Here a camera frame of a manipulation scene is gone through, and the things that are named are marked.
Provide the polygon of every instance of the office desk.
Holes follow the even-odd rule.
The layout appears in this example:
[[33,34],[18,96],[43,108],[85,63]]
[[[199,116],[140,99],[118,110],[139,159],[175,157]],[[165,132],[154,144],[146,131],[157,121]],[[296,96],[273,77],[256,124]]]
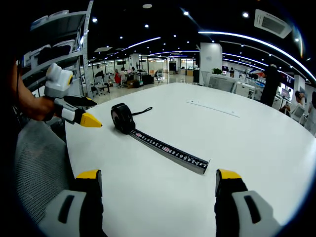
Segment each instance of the office desk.
[[[231,116],[187,103],[199,100]],[[136,128],[165,143],[210,160],[196,174],[114,128],[111,107],[125,103]],[[232,93],[184,83],[138,91],[89,110],[103,124],[66,124],[74,175],[102,170],[103,230],[111,237],[215,236],[218,168],[242,176],[285,224],[300,206],[315,169],[316,139],[277,110]]]

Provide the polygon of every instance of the white pillar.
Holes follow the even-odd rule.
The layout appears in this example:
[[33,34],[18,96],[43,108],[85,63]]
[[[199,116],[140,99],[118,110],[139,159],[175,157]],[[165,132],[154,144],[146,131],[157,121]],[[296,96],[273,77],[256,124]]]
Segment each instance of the white pillar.
[[214,68],[222,69],[223,49],[218,43],[201,43],[199,61],[199,83],[204,85],[202,71],[212,73]]
[[294,93],[298,90],[304,89],[305,90],[305,79],[302,78],[300,75],[294,75],[294,91],[293,91],[293,96],[292,96],[292,101],[291,103],[293,105],[296,105],[296,98]]
[[134,67],[135,70],[137,70],[136,63],[137,63],[137,65],[139,65],[138,53],[133,53],[133,54],[129,55],[129,68],[132,69],[132,67]]

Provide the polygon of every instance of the tape measure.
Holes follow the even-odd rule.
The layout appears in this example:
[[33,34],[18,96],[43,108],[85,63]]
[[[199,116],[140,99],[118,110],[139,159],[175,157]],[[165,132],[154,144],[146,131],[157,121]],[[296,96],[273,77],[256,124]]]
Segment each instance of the tape measure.
[[198,170],[201,170],[202,173],[204,173],[208,166],[207,161],[181,151],[136,129],[133,115],[144,113],[150,109],[151,107],[144,110],[143,112],[132,114],[127,105],[125,105],[124,103],[120,103],[114,105],[111,109],[112,120],[115,127],[122,133],[129,134],[137,140],[145,143],[147,146],[163,153],[165,156],[171,156],[180,162],[192,165],[198,168]]

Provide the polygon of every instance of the tape measure blade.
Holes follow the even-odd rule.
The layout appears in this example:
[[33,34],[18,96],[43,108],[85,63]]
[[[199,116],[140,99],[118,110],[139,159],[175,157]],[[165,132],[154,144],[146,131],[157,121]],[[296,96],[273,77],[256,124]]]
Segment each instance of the tape measure blade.
[[137,129],[130,132],[130,135],[149,148],[157,151],[164,157],[172,160],[173,162],[195,172],[198,174],[204,174],[207,169],[208,162],[200,158],[197,158],[191,154],[181,151],[173,146],[170,146],[164,142],[157,140]]

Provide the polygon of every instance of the shelving unit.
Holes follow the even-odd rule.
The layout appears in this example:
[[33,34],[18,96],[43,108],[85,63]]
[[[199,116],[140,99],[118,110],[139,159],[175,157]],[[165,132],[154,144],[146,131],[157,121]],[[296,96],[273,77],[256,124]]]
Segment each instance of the shelving unit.
[[38,65],[36,68],[28,71],[27,73],[25,73],[22,76],[22,80],[30,76],[34,76],[36,73],[46,71],[52,63],[57,63],[59,66],[62,66],[62,67],[68,67],[70,65],[73,65],[81,55],[83,55],[83,52],[78,51],[78,52],[70,53],[68,55],[60,56],[58,58],[51,59],[45,63]]
[[[43,85],[43,77],[45,76],[46,70],[52,63],[57,63],[62,68],[71,65],[75,66],[75,76],[81,79],[80,74],[80,56],[83,57],[83,68],[85,74],[85,81],[87,87],[87,95],[93,98],[90,78],[87,75],[88,67],[88,56],[87,56],[87,38],[88,38],[88,26],[91,14],[93,1],[91,0],[88,5],[87,11],[72,12],[68,14],[61,14],[55,16],[52,19],[48,19],[41,25],[36,26],[30,31],[30,37],[32,45],[30,45],[30,50],[35,50],[46,44],[55,44],[58,40],[73,40],[75,39],[75,48],[80,47],[81,51],[72,52],[68,55],[60,56],[58,58],[51,59],[45,63],[38,65],[37,67],[31,69],[24,75],[22,75],[23,83],[26,86],[30,86],[29,89],[37,89],[36,85]],[[79,40],[81,37],[81,27],[84,23],[83,31],[83,45],[79,45]]]

